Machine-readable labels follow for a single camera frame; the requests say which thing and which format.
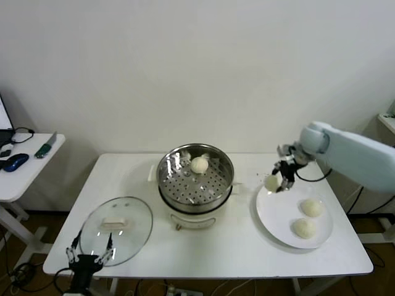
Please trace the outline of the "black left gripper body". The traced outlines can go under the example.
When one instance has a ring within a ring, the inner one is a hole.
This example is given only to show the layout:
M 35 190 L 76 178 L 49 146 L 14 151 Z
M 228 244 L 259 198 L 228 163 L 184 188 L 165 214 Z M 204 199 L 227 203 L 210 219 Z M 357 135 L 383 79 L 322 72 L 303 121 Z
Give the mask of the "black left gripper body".
M 73 272 L 71 289 L 88 289 L 93 274 L 99 271 L 98 255 L 78 255 L 78 261 L 69 264 Z

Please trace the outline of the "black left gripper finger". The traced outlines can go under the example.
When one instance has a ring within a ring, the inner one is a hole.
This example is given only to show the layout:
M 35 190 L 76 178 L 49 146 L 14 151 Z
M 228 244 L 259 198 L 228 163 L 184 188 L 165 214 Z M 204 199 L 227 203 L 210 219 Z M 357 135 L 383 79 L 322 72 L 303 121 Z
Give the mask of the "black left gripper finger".
M 113 248 L 113 240 L 112 233 L 109 234 L 109 238 L 106 245 L 106 251 L 97 259 L 94 260 L 97 264 L 106 264 L 113 256 L 114 248 Z
M 78 232 L 77 236 L 73 239 L 70 247 L 66 248 L 66 255 L 69 262 L 78 262 L 79 257 L 77 254 L 77 246 L 80 241 L 81 231 Z

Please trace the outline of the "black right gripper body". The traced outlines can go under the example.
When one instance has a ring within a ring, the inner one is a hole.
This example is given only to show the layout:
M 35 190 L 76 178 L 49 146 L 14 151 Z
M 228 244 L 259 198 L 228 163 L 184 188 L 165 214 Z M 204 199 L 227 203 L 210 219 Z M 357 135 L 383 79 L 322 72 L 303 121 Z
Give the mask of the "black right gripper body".
M 288 163 L 287 161 L 280 160 L 277 164 L 281 173 L 282 185 L 293 185 L 295 182 L 295 174 L 298 170 L 296 163 Z

